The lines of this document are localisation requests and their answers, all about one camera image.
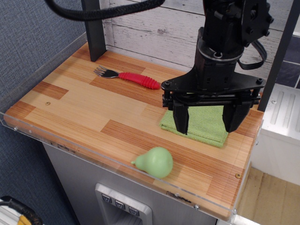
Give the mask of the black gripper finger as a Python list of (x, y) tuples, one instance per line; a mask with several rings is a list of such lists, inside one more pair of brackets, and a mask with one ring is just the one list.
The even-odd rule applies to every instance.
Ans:
[(243, 105), (225, 105), (223, 107), (222, 119), (225, 129), (231, 133), (238, 129), (250, 110), (249, 104)]
[(173, 103), (173, 119), (177, 131), (186, 135), (188, 133), (189, 122), (188, 106), (175, 101)]

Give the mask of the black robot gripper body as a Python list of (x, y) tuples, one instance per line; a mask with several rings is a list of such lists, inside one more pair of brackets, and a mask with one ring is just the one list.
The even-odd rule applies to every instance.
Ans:
[(252, 70), (266, 60), (264, 48), (257, 48), (262, 61), (243, 64), (239, 60), (209, 59), (196, 52), (195, 64), (186, 74), (162, 83), (163, 107), (169, 110), (192, 106), (222, 106), (224, 110), (249, 110), (260, 102), (262, 78), (235, 72), (235, 66)]

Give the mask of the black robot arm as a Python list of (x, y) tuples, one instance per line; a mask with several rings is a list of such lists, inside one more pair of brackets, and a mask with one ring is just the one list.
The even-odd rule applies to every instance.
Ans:
[(265, 0), (206, 0), (205, 25), (198, 31), (195, 62), (185, 75), (162, 83), (163, 106), (173, 112), (176, 129), (188, 132), (191, 106), (223, 107), (227, 132), (235, 131), (259, 104), (266, 84), (259, 77), (235, 72), (260, 68), (267, 52), (259, 39), (269, 35), (273, 17)]

